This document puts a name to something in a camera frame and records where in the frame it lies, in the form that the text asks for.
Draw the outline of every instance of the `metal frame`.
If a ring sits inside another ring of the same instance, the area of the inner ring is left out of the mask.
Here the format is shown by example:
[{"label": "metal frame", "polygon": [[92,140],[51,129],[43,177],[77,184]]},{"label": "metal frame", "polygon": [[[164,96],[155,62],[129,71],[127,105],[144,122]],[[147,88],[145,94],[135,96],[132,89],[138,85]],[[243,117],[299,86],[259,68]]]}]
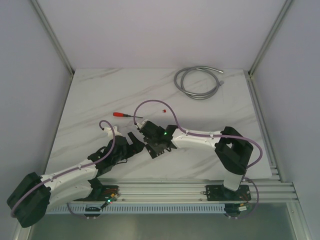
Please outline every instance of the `metal frame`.
[{"label": "metal frame", "polygon": [[263,59],[263,57],[266,54],[266,51],[268,50],[269,46],[271,45],[273,39],[275,38],[279,28],[281,27],[290,7],[292,6],[292,4],[294,3],[294,0],[286,0],[285,3],[282,6],[282,9],[279,13],[279,15],[277,16],[277,18],[275,19],[273,26],[271,27],[270,32],[268,33],[266,39],[264,40],[261,49],[258,52],[258,55],[256,56],[250,70],[249,70],[249,75],[250,77],[253,76],[253,74],[255,73],[259,63],[261,62],[261,60]]},{"label": "metal frame", "polygon": [[61,61],[63,62],[64,66],[66,67],[66,69],[68,70],[70,75],[73,77],[75,71],[72,69],[71,63],[69,62],[69,59],[68,59],[65,51],[61,47],[61,45],[59,43],[59,40],[58,40],[55,32],[53,31],[50,23],[48,22],[48,19],[47,19],[46,15],[45,15],[44,11],[42,10],[40,4],[38,3],[37,0],[30,0],[30,2],[32,4],[32,6],[33,6],[34,11],[36,12],[36,14],[39,17],[40,22],[41,22],[44,30],[48,34],[53,47],[55,48],[56,52],[58,53]]},{"label": "metal frame", "polygon": [[[40,18],[43,27],[48,33],[50,40],[55,47],[57,53],[59,54],[62,62],[65,67],[71,74],[71,79],[74,75],[74,70],[71,67],[71,64],[62,49],[52,27],[50,26],[41,6],[37,0],[30,0],[32,6],[34,7],[35,12]],[[252,67],[247,74],[245,72],[245,77],[247,79],[249,92],[252,98],[254,105],[254,110],[258,118],[258,123],[260,130],[262,132],[262,138],[266,146],[266,151],[268,158],[270,160],[270,168],[272,172],[272,177],[266,180],[257,180],[255,181],[259,193],[260,193],[260,202],[261,203],[286,203],[288,208],[288,213],[291,219],[292,227],[295,232],[297,240],[311,240],[311,234],[309,232],[306,220],[304,218],[301,206],[299,204],[298,196],[295,191],[294,184],[292,182],[283,182],[286,178],[283,172],[279,171],[279,163],[275,157],[275,151],[272,147],[270,136],[267,131],[266,123],[263,117],[261,106],[259,103],[259,98],[253,81],[253,74],[255,73],[259,63],[264,57],[266,51],[268,50],[272,40],[275,38],[276,33],[278,32],[286,14],[288,13],[290,7],[294,0],[286,0],[279,15],[277,16],[267,38],[265,39],[257,57],[255,58]],[[221,184],[221,181],[209,181],[209,180],[114,180],[101,179],[103,184],[117,184],[119,186],[120,196],[117,202],[114,202],[113,208],[116,210],[121,210],[120,212],[127,211],[126,213],[137,213],[141,209],[136,210],[134,207],[144,207],[144,206],[153,206],[153,207],[163,207],[160,210],[157,210],[158,213],[168,213],[166,212],[166,207],[171,207],[176,211],[182,211],[180,208],[175,207],[186,207],[193,206],[195,208],[190,208],[189,211],[202,211],[203,208],[208,210],[208,207],[223,206],[224,202],[212,202],[207,201],[206,196],[202,194],[205,191],[205,186],[209,184]],[[248,183],[250,186],[250,191],[252,192],[252,202],[254,203],[257,199],[256,190],[251,183]],[[77,213],[83,212],[83,207],[89,203],[85,202],[73,202],[71,203],[71,208]],[[152,212],[153,208],[148,208],[146,211]],[[66,207],[60,206],[55,208],[49,214],[65,214]],[[17,224],[14,240],[27,240],[31,232],[31,227],[21,228],[20,224]]]}]

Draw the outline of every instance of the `white wall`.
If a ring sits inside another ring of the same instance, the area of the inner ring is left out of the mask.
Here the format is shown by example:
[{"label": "white wall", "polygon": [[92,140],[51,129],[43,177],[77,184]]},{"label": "white wall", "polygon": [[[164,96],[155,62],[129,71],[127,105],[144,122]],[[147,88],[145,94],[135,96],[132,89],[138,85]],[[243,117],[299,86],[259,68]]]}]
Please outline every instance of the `white wall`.
[{"label": "white wall", "polygon": [[320,239],[320,1],[295,1],[255,80],[271,140]]},{"label": "white wall", "polygon": [[41,173],[51,148],[69,75],[28,0],[0,7],[0,235],[17,221],[7,198],[22,178]]},{"label": "white wall", "polygon": [[249,70],[285,0],[38,0],[74,69]]}]

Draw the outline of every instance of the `small red object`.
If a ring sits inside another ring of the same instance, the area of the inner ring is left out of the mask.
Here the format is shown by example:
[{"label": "small red object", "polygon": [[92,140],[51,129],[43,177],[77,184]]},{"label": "small red object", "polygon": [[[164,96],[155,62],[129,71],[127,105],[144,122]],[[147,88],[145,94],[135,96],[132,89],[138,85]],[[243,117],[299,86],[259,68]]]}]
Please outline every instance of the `small red object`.
[{"label": "small red object", "polygon": [[121,118],[129,118],[129,117],[133,117],[133,116],[131,116],[131,115],[128,115],[128,114],[124,114],[124,113],[122,113],[122,112],[114,112],[113,113],[113,116],[115,116],[115,117],[121,117]]},{"label": "small red object", "polygon": [[115,116],[115,117],[124,117],[125,115],[123,113],[121,113],[121,112],[114,112],[113,116]]}]

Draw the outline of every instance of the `black plastic cover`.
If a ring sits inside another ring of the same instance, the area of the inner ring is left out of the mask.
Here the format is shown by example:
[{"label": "black plastic cover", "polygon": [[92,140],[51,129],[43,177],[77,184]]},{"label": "black plastic cover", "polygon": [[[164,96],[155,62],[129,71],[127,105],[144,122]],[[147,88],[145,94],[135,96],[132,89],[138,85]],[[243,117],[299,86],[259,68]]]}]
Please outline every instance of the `black plastic cover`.
[{"label": "black plastic cover", "polygon": [[[35,172],[29,173],[6,201],[8,206],[12,209],[25,193],[39,183],[41,183],[41,177]],[[42,185],[20,203],[14,215],[21,224],[21,227],[30,227],[45,215],[51,196],[50,190],[49,187]]]},{"label": "black plastic cover", "polygon": [[208,201],[250,201],[251,193],[248,185],[240,185],[237,191],[231,191],[223,185],[206,185],[205,192]]},{"label": "black plastic cover", "polygon": [[155,125],[151,121],[146,121],[139,132],[144,135],[143,140],[147,143],[145,146],[152,159],[160,156],[171,149],[177,147],[171,142],[173,134],[178,127],[176,125],[168,125],[166,129]]},{"label": "black plastic cover", "polygon": [[[115,136],[112,153],[107,156],[106,159],[96,164],[96,168],[98,169],[96,177],[109,172],[119,161],[131,158],[133,155],[140,153],[144,149],[145,144],[139,141],[132,132],[129,132],[128,136],[131,139],[132,144],[129,144],[124,136]],[[93,162],[100,160],[109,152],[112,143],[113,139],[109,141],[107,146],[100,148],[97,152],[88,156],[87,159]]]},{"label": "black plastic cover", "polygon": [[[242,135],[233,127],[226,126],[221,132],[223,135]],[[215,153],[218,155],[225,169],[237,175],[244,175],[247,170],[254,147],[245,140],[234,138],[220,138],[220,141],[215,144]]]}]

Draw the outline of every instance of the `black mounting bracket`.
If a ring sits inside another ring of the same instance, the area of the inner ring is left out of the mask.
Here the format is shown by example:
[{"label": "black mounting bracket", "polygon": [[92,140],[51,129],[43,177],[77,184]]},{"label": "black mounting bracket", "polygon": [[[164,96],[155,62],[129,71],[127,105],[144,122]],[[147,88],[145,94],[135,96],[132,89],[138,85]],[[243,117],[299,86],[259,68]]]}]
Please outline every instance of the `black mounting bracket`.
[{"label": "black mounting bracket", "polygon": [[118,192],[119,192],[119,186],[117,185],[101,184],[101,186],[99,187],[94,187],[91,194],[86,198],[80,198],[74,201],[75,202],[105,202],[111,198],[111,194],[118,194]]},{"label": "black mounting bracket", "polygon": [[248,202],[251,200],[251,194],[248,185],[240,185],[237,191],[231,191],[221,184],[206,185],[203,194],[206,195],[206,198],[209,202]]}]

